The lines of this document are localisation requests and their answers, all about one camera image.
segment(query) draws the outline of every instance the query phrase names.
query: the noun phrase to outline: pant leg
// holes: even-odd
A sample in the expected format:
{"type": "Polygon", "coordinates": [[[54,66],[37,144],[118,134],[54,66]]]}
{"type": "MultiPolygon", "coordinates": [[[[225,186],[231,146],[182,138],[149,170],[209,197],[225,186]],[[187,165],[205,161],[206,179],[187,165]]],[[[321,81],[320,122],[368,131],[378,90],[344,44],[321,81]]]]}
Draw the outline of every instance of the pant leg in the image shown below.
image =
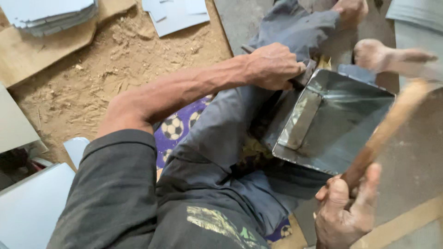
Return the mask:
{"type": "MultiPolygon", "coordinates": [[[[339,14],[311,15],[297,0],[280,0],[264,17],[259,34],[249,43],[261,47],[273,42],[287,45],[302,61],[316,52],[335,30],[339,14]]],[[[162,172],[164,179],[188,184],[230,186],[247,198],[254,219],[270,234],[298,203],[310,199],[327,179],[302,167],[270,168],[235,178],[231,166],[240,157],[247,129],[263,103],[274,94],[255,86],[220,92],[201,114],[188,135],[175,147],[162,172]]]]}
{"type": "Polygon", "coordinates": [[[219,185],[239,161],[252,118],[274,91],[243,86],[218,93],[187,136],[173,149],[162,177],[219,185]]]}

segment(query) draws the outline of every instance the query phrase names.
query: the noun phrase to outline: black shirt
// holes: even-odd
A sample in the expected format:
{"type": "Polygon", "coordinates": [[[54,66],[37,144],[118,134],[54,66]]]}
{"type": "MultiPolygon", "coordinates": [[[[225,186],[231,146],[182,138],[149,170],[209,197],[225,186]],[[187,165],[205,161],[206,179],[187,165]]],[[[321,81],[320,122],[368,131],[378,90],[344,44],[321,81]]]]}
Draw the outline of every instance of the black shirt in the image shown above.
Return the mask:
{"type": "Polygon", "coordinates": [[[230,190],[156,196],[156,156],[140,130],[91,142],[48,248],[268,248],[230,190]]]}

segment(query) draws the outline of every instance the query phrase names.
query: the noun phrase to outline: black sleeve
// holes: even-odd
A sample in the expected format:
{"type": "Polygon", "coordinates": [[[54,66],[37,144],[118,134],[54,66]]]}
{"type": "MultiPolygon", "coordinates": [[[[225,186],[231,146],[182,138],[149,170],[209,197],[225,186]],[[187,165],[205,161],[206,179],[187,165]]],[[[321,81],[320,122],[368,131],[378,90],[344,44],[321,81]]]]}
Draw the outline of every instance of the black sleeve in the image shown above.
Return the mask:
{"type": "Polygon", "coordinates": [[[91,142],[47,246],[142,248],[156,224],[154,136],[122,130],[91,142]]]}

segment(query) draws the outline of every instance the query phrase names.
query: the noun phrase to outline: sand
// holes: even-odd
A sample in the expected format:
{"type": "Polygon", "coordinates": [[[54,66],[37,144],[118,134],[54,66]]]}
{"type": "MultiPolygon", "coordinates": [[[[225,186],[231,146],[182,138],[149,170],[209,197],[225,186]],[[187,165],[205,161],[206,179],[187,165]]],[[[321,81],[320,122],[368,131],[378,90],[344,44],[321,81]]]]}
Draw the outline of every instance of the sand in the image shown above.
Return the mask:
{"type": "MultiPolygon", "coordinates": [[[[72,164],[63,142],[93,140],[109,101],[118,93],[177,70],[231,57],[217,10],[206,0],[210,23],[158,38],[147,13],[137,8],[100,27],[92,44],[9,89],[34,126],[52,162],[72,164]]],[[[0,28],[7,27],[1,17],[0,28]]]]}

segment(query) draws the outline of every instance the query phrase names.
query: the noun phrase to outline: wooden handle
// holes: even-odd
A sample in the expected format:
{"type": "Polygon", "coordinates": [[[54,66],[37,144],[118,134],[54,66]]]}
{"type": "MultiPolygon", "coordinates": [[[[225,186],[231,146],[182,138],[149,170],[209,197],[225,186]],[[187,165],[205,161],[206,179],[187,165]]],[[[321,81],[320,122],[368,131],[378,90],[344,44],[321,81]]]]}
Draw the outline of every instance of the wooden handle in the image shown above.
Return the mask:
{"type": "Polygon", "coordinates": [[[359,185],[360,178],[364,176],[367,167],[375,160],[382,146],[412,116],[431,90],[432,87],[423,79],[414,79],[400,93],[385,119],[342,175],[341,178],[346,181],[349,190],[359,185]]]}

